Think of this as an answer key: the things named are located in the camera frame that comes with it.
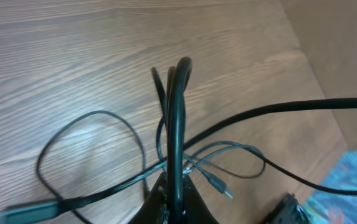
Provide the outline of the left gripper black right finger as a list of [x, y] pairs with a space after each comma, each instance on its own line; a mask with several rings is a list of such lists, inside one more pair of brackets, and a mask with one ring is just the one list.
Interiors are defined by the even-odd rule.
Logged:
[[219, 224], [188, 175], [183, 177], [183, 208], [185, 224]]

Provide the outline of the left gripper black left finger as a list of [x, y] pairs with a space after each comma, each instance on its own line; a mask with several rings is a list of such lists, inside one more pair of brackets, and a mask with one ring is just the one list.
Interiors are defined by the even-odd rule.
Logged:
[[128, 224], [162, 224], [166, 210], [166, 173], [160, 173], [149, 196]]

